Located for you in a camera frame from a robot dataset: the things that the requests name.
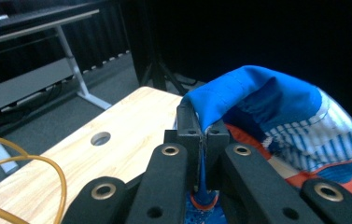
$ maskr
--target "gray carpet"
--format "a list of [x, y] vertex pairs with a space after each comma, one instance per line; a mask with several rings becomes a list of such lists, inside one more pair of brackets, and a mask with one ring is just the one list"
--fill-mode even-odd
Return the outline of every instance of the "gray carpet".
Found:
[[[131, 54], [124, 54], [118, 59], [104, 64], [83, 75], [90, 92], [115, 104], [138, 88]], [[77, 81], [65, 82], [62, 87], [43, 93], [32, 103], [21, 105], [11, 110], [0, 119], [0, 136], [17, 143], [31, 154], [41, 154], [48, 148], [63, 140], [85, 123], [103, 112], [99, 107], [84, 101], [76, 95]], [[168, 83], [168, 91], [177, 93]], [[0, 168], [0, 181], [7, 176]]]

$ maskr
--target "table hole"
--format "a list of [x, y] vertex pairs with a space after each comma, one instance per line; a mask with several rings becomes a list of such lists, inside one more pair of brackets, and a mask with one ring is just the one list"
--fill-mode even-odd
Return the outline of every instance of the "table hole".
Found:
[[105, 143], [107, 143], [110, 138], [111, 138], [111, 134], [110, 133], [107, 133], [107, 132], [97, 133], [91, 139], [91, 144], [96, 146], [96, 147], [102, 146]]

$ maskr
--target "cable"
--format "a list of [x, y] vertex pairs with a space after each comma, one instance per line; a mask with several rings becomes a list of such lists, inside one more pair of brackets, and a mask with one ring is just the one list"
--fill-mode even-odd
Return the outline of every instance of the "cable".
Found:
[[[23, 148], [19, 147], [18, 145], [4, 139], [4, 138], [0, 138], [0, 143], [11, 147], [13, 149], [15, 149], [16, 151], [18, 151], [19, 153], [21, 153], [21, 156], [17, 156], [17, 157], [12, 157], [12, 158], [8, 158], [8, 159], [4, 159], [0, 161], [0, 164], [2, 163], [6, 163], [9, 161], [26, 161], [26, 160], [38, 160], [38, 161], [43, 161], [47, 164], [49, 164], [50, 166], [52, 166], [58, 176], [60, 177], [60, 182], [61, 182], [61, 188], [62, 188], [62, 192], [61, 192], [61, 200], [60, 200], [60, 204], [59, 204], [59, 209], [58, 212], [56, 214], [56, 218], [54, 219], [54, 223], [58, 224], [61, 222], [62, 216], [63, 216], [63, 212], [64, 212], [64, 208], [65, 208], [65, 201], [66, 201], [66, 197], [67, 197], [67, 184], [66, 184], [66, 180], [65, 180], [65, 175], [62, 171], [62, 168], [54, 161], [52, 161], [51, 159], [42, 157], [42, 156], [36, 156], [36, 155], [30, 155], [28, 154]], [[27, 223], [24, 220], [22, 220], [19, 217], [16, 217], [12, 214], [10, 214], [7, 211], [4, 211], [0, 208], [0, 218], [12, 222], [12, 223]]]
[[181, 80], [177, 80], [179, 83], [181, 83], [182, 85], [186, 85], [186, 86], [190, 86], [190, 87], [192, 87], [192, 86], [195, 86], [197, 83], [198, 83], [198, 79], [194, 79], [191, 83], [189, 83], [189, 82], [186, 82], [186, 81], [181, 81]]
[[57, 82], [51, 86], [49, 92], [44, 93], [44, 94], [47, 94], [47, 96], [45, 96], [45, 99], [42, 102], [38, 102], [38, 103], [35, 102], [34, 105], [33, 103], [29, 103], [30, 105], [22, 105], [19, 108], [12, 108], [9, 111], [1, 112], [0, 113], [0, 131], [1, 131], [1, 128], [3, 128], [6, 125], [9, 125], [15, 122], [21, 122], [24, 119], [28, 118], [33, 111], [37, 110], [39, 107], [59, 97], [62, 90], [63, 90], [63, 83]]

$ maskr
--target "wooden table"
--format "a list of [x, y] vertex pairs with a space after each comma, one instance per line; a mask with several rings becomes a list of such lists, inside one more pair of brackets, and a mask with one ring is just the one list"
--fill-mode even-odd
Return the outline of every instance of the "wooden table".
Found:
[[[173, 128], [180, 99], [142, 87], [42, 154], [64, 171], [66, 207], [94, 178], [114, 176], [126, 183], [142, 174], [153, 149], [163, 142], [164, 130]], [[110, 133], [110, 140], [92, 145], [92, 138], [102, 132]], [[0, 208], [31, 223], [51, 223], [60, 192], [54, 169], [32, 161], [0, 183]]]

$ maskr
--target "blue cloth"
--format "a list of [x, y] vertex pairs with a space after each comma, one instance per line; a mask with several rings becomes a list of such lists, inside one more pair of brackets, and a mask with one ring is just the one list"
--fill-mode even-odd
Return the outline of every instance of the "blue cloth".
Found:
[[222, 118], [245, 119], [235, 125], [272, 139], [267, 149], [297, 170], [339, 183], [352, 177], [352, 118], [314, 85], [249, 65], [187, 93], [183, 101], [193, 104], [203, 132]]

